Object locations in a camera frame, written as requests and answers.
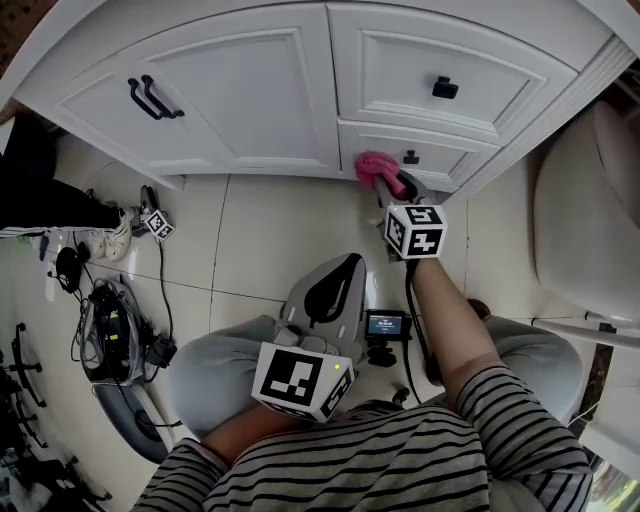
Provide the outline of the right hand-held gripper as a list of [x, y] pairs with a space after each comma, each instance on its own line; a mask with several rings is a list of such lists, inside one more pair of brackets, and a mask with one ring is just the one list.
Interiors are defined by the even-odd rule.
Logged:
[[382, 175], [374, 177], [374, 190], [382, 220], [377, 229], [390, 262], [439, 258], [448, 230], [444, 209], [436, 204], [438, 194], [405, 170], [398, 172], [404, 185], [397, 199]]

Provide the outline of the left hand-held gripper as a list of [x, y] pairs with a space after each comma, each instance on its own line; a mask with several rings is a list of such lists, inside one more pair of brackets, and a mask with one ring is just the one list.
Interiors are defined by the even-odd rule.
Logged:
[[272, 342], [259, 352], [251, 395], [262, 405], [305, 421], [325, 423], [355, 381], [363, 355], [357, 340], [365, 302], [367, 267], [348, 255], [340, 268], [309, 290], [294, 290]]

